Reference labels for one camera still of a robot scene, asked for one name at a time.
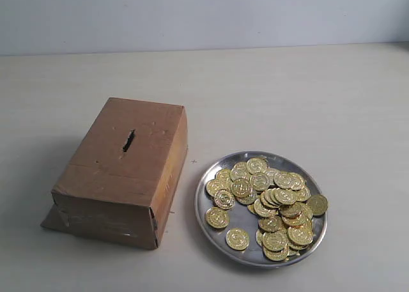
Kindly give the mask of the gold coin left middle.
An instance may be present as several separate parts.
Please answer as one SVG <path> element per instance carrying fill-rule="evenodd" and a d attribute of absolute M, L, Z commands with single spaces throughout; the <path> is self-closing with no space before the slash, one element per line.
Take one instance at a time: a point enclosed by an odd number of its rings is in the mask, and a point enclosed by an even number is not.
<path fill-rule="evenodd" d="M 234 195 L 226 189 L 218 190 L 214 195 L 214 203 L 217 207 L 223 210 L 230 210 L 235 206 L 235 197 Z"/>

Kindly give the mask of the round steel plate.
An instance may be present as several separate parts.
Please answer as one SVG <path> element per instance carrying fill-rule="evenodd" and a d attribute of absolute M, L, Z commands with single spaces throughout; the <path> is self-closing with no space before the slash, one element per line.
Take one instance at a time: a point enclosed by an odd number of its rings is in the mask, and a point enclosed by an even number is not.
<path fill-rule="evenodd" d="M 205 244 L 216 253 L 217 257 L 223 261 L 233 263 L 235 266 L 245 265 L 250 269 L 274 269 L 293 265 L 303 261 L 309 257 L 320 246 L 320 243 L 325 237 L 328 225 L 328 216 L 321 215 L 313 219 L 313 242 L 306 249 L 301 250 L 299 255 L 289 257 L 287 261 L 275 262 L 267 259 L 263 253 L 263 249 L 256 242 L 256 230 L 258 228 L 258 218 L 251 213 L 246 206 L 236 203 L 231 211 L 229 211 L 230 223 L 224 229 L 215 229 L 208 225 L 205 220 L 205 213 L 213 206 L 211 197 L 206 191 L 206 184 L 214 179 L 217 171 L 221 169 L 231 169 L 234 164 L 240 161 L 247 161 L 252 157 L 262 157 L 267 159 L 268 163 L 278 169 L 295 172 L 303 176 L 307 182 L 307 186 L 311 190 L 311 194 L 321 194 L 313 177 L 298 164 L 284 158 L 280 155 L 269 153 L 266 151 L 239 151 L 230 155 L 225 155 L 207 165 L 203 171 L 201 178 L 197 181 L 196 191 L 192 200 L 192 206 L 195 210 L 197 226 L 200 227 L 200 237 L 205 241 Z M 226 233 L 231 228 L 242 228 L 248 232 L 250 237 L 249 246 L 243 250 L 234 250 L 226 243 Z"/>

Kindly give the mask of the dull gold coin plate edge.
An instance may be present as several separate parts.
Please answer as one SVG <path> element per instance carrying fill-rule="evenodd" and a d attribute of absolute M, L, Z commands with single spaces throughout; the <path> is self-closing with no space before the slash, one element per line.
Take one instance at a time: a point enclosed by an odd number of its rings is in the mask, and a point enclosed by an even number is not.
<path fill-rule="evenodd" d="M 310 207 L 314 216 L 321 216 L 328 209 L 328 200 L 325 196 L 316 194 L 307 200 L 306 205 Z"/>

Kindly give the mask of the gold coin far left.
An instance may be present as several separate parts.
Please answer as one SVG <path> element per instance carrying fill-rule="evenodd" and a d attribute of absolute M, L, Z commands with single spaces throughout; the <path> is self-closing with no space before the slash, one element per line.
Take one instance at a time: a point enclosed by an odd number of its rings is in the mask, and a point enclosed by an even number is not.
<path fill-rule="evenodd" d="M 211 197 L 214 197 L 219 190 L 226 189 L 228 189 L 226 183 L 219 179 L 212 179 L 206 183 L 206 191 Z"/>

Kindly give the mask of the gold coin bottom front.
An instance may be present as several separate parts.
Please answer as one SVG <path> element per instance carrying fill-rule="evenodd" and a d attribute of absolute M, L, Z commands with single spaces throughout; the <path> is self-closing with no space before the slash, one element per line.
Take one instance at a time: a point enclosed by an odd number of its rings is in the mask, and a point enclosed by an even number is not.
<path fill-rule="evenodd" d="M 250 244 L 249 234 L 244 229 L 232 228 L 226 233 L 226 243 L 234 250 L 245 250 Z"/>

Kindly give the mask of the cardboard box with slot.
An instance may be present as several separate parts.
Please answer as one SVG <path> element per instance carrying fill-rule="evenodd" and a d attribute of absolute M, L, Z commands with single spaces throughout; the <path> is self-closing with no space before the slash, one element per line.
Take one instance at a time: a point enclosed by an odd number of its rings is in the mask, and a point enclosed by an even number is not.
<path fill-rule="evenodd" d="M 183 106 L 108 99 L 53 186 L 42 227 L 157 249 L 187 152 Z"/>

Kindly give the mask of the gold coin lower left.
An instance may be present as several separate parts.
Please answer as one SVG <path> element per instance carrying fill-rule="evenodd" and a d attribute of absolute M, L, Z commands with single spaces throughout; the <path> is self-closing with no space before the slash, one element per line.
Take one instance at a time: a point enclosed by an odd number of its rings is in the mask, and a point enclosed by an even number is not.
<path fill-rule="evenodd" d="M 226 210 L 211 207 L 204 215 L 206 222 L 215 229 L 224 229 L 229 225 L 229 215 Z"/>

